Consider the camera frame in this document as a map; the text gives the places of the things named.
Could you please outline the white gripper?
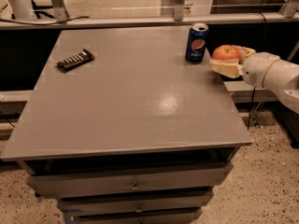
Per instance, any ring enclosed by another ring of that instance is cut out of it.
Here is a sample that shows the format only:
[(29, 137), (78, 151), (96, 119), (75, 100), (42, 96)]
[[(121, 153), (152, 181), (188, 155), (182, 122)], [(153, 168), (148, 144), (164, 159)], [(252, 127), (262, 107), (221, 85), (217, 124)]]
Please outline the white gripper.
[(239, 60), (211, 59), (209, 61), (211, 69), (229, 78), (238, 78), (244, 75), (243, 79), (246, 83), (256, 88), (262, 88), (267, 70), (272, 64), (279, 61), (280, 57), (268, 52), (255, 53), (254, 49), (237, 45), (235, 48), (239, 52)]

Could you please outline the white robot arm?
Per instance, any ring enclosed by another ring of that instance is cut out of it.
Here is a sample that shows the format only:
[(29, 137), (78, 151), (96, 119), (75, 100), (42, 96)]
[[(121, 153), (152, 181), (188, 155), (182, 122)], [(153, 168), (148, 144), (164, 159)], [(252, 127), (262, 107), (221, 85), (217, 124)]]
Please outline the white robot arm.
[(273, 92), (278, 100), (299, 113), (299, 65), (268, 52), (235, 45), (216, 48), (209, 60), (211, 69), (229, 78), (242, 77), (259, 89)]

